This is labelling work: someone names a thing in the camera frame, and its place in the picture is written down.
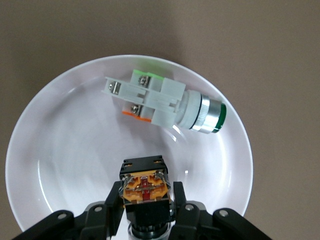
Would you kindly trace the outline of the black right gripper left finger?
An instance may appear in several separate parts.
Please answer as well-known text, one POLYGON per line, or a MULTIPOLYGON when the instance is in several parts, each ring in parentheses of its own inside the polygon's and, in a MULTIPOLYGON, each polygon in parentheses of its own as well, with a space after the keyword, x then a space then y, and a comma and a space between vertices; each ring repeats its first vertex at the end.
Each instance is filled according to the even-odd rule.
POLYGON ((110 240, 117 234, 124 212, 120 187, 121 182, 116 181, 104 202, 89 205, 80 231, 81 240, 110 240))

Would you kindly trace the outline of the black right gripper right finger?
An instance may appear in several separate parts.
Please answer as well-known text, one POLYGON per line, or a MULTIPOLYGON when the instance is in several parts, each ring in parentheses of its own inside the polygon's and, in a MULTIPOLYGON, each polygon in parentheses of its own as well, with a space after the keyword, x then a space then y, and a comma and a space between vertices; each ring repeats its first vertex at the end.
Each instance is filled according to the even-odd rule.
POLYGON ((205 226, 210 226, 211 216, 206 207, 197 201, 188 201, 183 183, 173 183, 175 225, 172 227, 173 240, 208 240, 205 226))

